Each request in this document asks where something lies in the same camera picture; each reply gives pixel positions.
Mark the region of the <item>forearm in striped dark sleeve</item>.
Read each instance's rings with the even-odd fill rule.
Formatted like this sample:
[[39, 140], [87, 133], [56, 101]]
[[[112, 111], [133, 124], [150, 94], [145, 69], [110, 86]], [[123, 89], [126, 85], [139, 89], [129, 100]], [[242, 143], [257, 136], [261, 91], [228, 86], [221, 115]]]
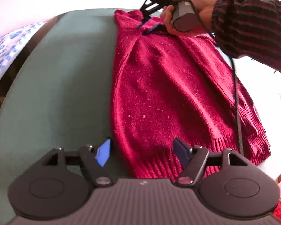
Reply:
[[212, 29], [228, 56], [249, 56], [281, 72], [281, 1], [217, 0]]

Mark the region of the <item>person right hand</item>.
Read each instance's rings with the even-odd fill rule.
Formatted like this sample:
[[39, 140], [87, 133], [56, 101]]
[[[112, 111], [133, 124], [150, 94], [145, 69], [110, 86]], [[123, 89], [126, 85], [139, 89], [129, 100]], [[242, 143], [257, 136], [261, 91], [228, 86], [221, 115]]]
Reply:
[[[171, 0], [174, 2], [188, 1], [188, 0]], [[188, 32], [177, 31], [171, 24], [173, 17], [174, 6], [164, 6], [160, 18], [163, 20], [169, 34], [175, 36], [197, 37], [207, 33], [212, 33], [212, 15], [213, 9], [217, 0], [191, 0], [191, 5], [195, 12], [195, 18], [199, 25]]]

